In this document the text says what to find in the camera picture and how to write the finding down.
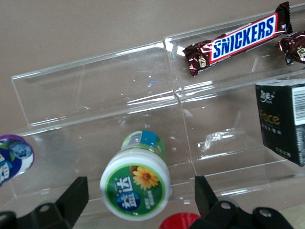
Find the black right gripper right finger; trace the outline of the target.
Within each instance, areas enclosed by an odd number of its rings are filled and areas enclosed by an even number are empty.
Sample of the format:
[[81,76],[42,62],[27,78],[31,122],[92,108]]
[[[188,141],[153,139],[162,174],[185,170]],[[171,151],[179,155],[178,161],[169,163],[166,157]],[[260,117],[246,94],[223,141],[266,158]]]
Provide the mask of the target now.
[[195,177],[195,202],[200,217],[192,229],[246,229],[240,221],[238,207],[227,200],[219,200],[204,176]]

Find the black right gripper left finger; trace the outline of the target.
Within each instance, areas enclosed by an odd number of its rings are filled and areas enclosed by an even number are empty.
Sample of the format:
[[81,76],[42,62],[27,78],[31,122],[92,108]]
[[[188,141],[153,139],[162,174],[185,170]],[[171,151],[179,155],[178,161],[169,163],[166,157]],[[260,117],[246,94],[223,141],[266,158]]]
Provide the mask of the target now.
[[54,203],[30,214],[34,229],[72,229],[89,201],[88,179],[78,177]]

